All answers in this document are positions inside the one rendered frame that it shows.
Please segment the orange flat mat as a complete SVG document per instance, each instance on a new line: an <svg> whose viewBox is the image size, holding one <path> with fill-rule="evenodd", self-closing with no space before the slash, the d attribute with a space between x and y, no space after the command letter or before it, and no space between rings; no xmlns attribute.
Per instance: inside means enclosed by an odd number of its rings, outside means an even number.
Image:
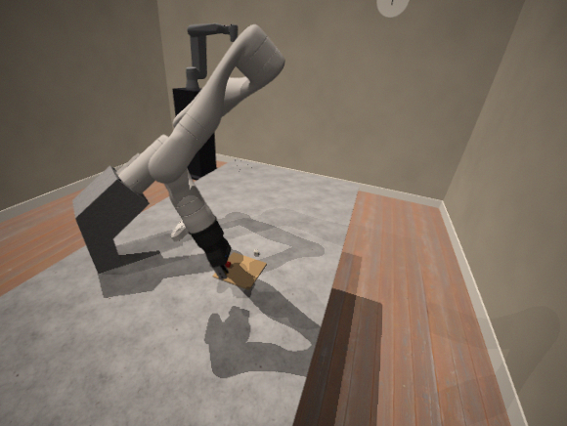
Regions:
<svg viewBox="0 0 567 426"><path fill-rule="evenodd" d="M227 279L222 279L228 283L249 290L257 280L267 263L252 259L233 252L229 257L231 267L227 268L229 273Z"/></svg>

